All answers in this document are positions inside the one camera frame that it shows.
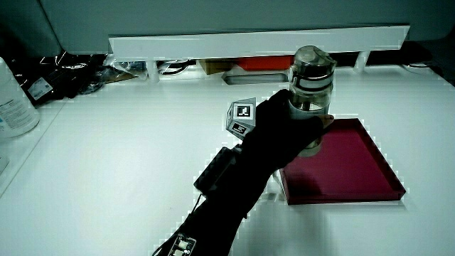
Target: jar lid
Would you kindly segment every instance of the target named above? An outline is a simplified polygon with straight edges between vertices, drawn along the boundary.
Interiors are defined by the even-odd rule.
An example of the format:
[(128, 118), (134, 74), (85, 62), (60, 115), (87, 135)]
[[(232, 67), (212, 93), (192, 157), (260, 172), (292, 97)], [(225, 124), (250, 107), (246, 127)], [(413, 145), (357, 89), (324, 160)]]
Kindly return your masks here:
[(297, 50), (292, 65), (295, 75), (305, 80), (323, 80), (333, 74), (336, 61), (316, 46), (304, 46)]

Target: gloved hand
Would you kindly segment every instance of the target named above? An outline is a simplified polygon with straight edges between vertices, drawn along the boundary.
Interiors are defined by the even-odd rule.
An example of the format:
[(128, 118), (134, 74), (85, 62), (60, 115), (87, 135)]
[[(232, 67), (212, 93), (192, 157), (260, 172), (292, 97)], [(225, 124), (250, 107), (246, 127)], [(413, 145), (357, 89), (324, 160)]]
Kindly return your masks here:
[[(236, 164), (225, 172), (225, 182), (175, 232), (196, 239), (192, 255), (228, 255), (239, 224), (257, 202), (270, 175), (332, 123), (332, 116), (291, 120), (289, 93), (280, 90), (259, 104), (256, 127), (246, 135)], [(159, 255), (167, 255), (173, 242), (166, 241)]]
[(242, 214), (257, 202), (273, 172), (285, 167), (333, 122), (331, 115), (291, 119), (289, 96), (290, 91), (280, 90), (257, 106), (256, 126), (245, 136), (237, 163), (225, 172), (214, 196), (222, 201), (236, 198)]
[(289, 116), (288, 100), (291, 92), (280, 90), (259, 104), (256, 109), (256, 126), (242, 143), (243, 161), (271, 171), (285, 167), (301, 150), (323, 134), (333, 116), (322, 115), (304, 120)]

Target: white table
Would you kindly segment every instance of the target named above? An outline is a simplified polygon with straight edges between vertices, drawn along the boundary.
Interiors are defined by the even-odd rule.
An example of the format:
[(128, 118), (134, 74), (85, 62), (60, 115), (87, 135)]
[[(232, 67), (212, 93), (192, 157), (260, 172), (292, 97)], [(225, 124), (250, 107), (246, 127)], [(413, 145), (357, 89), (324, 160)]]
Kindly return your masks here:
[[(150, 255), (183, 222), (234, 100), (287, 87), (118, 82), (68, 100), (0, 198), (0, 255)], [(404, 181), (399, 203), (259, 201), (232, 255), (453, 255), (453, 87), (397, 66), (338, 68), (330, 112), (357, 114)]]

